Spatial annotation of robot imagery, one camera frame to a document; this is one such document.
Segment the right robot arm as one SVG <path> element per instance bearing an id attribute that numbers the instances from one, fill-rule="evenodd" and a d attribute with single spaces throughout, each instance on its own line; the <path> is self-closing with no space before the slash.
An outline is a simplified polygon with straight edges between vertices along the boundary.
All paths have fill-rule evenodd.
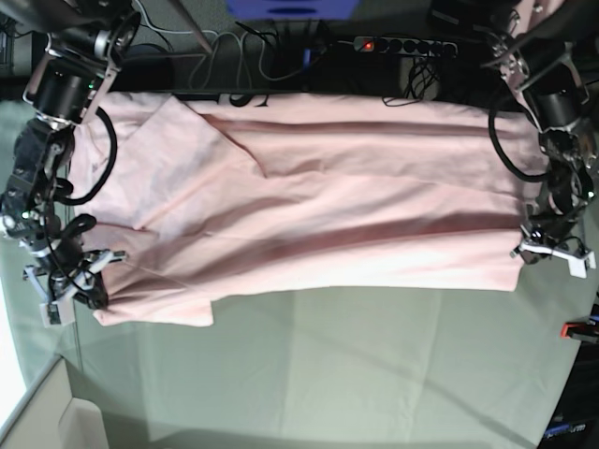
<path id="1" fill-rule="evenodd" d="M 29 280 L 47 277 L 42 309 L 52 318 L 69 300 L 104 309 L 108 294 L 101 272 L 121 256 L 84 251 L 81 236 L 95 226 L 95 218 L 82 214 L 62 224 L 55 206 L 91 201 L 114 168 L 116 132 L 99 103 L 120 72 L 140 15 L 128 1 L 4 1 L 1 11 L 48 38 L 22 96 L 36 115 L 14 146 L 13 168 L 1 195 L 1 231 L 36 259 Z M 72 184 L 58 171 L 74 152 L 76 127 L 93 117 L 109 134 L 109 161 L 91 190 L 74 197 Z"/>

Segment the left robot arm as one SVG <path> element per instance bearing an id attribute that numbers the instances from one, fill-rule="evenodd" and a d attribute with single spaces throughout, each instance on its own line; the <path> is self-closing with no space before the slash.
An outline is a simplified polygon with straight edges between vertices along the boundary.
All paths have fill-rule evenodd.
<path id="1" fill-rule="evenodd" d="M 535 1 L 518 11 L 511 1 L 498 10 L 500 17 L 486 33 L 492 58 L 483 66 L 497 70 L 509 92 L 489 111 L 489 137 L 513 175 L 540 187 L 525 206 L 521 240 L 511 254 L 527 264 L 559 257 L 572 276 L 583 278 L 597 267 L 585 241 L 583 215 L 598 197 L 598 143 L 591 95 L 573 61 L 573 48 L 594 32 L 598 4 Z M 501 146 L 495 121 L 512 101 L 538 132 L 539 149 L 548 159 L 541 174 L 517 168 Z"/>

